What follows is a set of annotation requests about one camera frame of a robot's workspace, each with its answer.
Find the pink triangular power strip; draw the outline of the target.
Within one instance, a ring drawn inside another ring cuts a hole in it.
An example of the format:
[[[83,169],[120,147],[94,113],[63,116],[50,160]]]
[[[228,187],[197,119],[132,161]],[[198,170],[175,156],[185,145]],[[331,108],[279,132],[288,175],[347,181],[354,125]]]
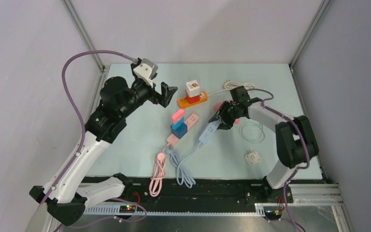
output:
[[[214,110],[217,111],[217,110],[220,108],[221,104],[222,104],[222,102],[218,102],[218,103],[216,103],[216,104],[214,105]],[[240,123],[240,120],[239,120],[239,119],[236,119],[236,120],[234,121],[234,125],[239,124],[239,123]]]

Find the orange power strip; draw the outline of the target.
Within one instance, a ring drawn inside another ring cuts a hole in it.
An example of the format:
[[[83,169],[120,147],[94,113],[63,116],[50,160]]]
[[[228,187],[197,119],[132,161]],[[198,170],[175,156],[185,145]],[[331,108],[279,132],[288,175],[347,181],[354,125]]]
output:
[[[202,91],[199,94],[199,99],[197,100],[197,97],[189,97],[188,94],[186,94],[186,97],[180,98],[177,100],[178,106],[181,109],[186,109],[201,103],[204,103],[208,100],[208,94],[206,91]]]

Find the pink adapter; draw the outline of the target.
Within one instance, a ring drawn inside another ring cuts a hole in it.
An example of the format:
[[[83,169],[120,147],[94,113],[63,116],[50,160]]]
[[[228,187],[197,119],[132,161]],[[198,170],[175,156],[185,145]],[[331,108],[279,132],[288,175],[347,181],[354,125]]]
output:
[[[179,109],[176,113],[174,113],[171,117],[172,124],[176,124],[179,122],[185,115],[184,109]]]

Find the white cube socket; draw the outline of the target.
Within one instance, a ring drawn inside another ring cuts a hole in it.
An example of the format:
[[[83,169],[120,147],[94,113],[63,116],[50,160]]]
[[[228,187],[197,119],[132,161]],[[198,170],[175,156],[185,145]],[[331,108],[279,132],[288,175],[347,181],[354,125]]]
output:
[[[186,92],[188,97],[195,97],[200,94],[200,85],[197,80],[186,82]]]

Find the dark blue cube socket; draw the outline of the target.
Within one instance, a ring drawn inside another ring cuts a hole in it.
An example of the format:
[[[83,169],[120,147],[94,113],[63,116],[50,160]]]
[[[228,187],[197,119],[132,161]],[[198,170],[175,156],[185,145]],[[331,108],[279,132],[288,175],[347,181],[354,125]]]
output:
[[[186,123],[183,123],[177,130],[173,130],[171,128],[171,133],[178,139],[183,138],[187,134],[187,132],[188,132],[188,127]]]

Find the white adapter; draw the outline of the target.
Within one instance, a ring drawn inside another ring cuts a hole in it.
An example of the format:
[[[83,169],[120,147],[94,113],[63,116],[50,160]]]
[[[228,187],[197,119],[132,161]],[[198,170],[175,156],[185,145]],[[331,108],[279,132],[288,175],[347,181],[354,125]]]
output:
[[[244,159],[250,166],[255,166],[261,163],[261,156],[257,151],[247,150],[246,154],[244,155]]]

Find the red cube socket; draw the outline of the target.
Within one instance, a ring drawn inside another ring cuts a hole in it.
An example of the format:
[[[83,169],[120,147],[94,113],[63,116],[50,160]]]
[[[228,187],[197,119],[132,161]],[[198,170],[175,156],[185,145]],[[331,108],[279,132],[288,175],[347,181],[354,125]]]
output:
[[[188,104],[194,104],[200,101],[200,93],[196,96],[191,97],[189,93],[186,91],[186,102]]]

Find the light blue adapter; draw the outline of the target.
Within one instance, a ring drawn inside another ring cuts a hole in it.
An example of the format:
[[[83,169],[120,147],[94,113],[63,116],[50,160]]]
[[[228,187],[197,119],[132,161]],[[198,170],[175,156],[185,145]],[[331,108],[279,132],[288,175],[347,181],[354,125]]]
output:
[[[175,123],[172,123],[172,125],[171,125],[171,128],[173,129],[173,130],[177,130],[183,123],[184,123],[184,121],[185,121],[185,118],[184,117],[182,117],[181,119],[179,119],[177,122],[175,122]]]

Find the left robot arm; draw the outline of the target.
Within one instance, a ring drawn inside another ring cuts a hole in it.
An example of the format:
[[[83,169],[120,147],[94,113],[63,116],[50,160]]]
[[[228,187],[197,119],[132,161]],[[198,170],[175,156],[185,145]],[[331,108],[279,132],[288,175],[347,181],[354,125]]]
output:
[[[133,182],[125,175],[114,174],[106,180],[82,187],[86,173],[98,157],[114,142],[126,127],[126,119],[146,101],[167,107],[177,91],[161,83],[156,91],[153,79],[158,66],[148,59],[136,59],[131,64],[134,82],[125,78],[107,79],[100,90],[100,103],[84,125],[81,141],[61,169],[43,186],[33,186],[30,196],[47,205],[47,212],[64,226],[74,224],[84,211],[101,202],[119,198],[128,201],[133,195]]]

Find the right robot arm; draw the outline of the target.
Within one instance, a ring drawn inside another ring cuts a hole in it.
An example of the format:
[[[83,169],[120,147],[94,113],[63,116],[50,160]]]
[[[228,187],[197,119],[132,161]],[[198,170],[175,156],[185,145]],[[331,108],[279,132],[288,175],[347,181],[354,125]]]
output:
[[[309,168],[311,159],[319,154],[313,128],[308,117],[279,112],[267,106],[266,100],[251,98],[243,86],[231,89],[230,94],[232,99],[222,102],[209,122],[229,130],[237,119],[245,117],[274,132],[278,161],[261,189],[263,199],[273,202],[280,197],[280,188],[286,187],[299,170]]]

